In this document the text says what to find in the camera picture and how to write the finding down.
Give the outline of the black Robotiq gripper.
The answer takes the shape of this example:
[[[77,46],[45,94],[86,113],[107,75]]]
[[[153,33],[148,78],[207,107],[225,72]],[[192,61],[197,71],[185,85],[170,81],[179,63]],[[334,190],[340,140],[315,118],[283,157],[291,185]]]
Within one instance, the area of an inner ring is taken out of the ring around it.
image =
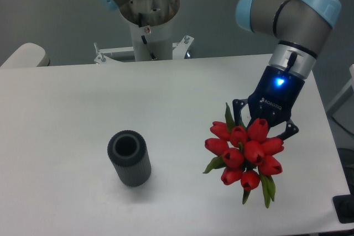
[[[235,124],[241,124],[242,109],[248,104],[252,124],[257,118],[265,119],[268,126],[286,122],[285,130],[277,138],[286,140],[299,132],[290,119],[291,109],[305,81],[293,74],[273,66],[267,66],[255,89],[248,99],[232,101]]]

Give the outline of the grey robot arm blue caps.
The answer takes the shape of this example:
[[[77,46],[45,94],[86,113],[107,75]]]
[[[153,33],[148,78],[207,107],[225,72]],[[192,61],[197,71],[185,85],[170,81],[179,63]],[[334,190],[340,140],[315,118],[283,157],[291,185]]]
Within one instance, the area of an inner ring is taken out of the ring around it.
[[[110,10],[119,9],[129,24],[136,61],[183,59],[192,42],[188,36],[177,46],[171,40],[171,23],[180,0],[99,0]],[[238,26],[253,33],[278,39],[269,65],[246,99],[227,106],[224,123],[214,123],[212,132],[220,138],[236,136],[242,126],[241,111],[249,108],[247,130],[267,133],[286,123],[279,136],[285,140],[298,132],[291,121],[292,107],[316,63],[341,11],[339,0],[239,0],[235,19]]]

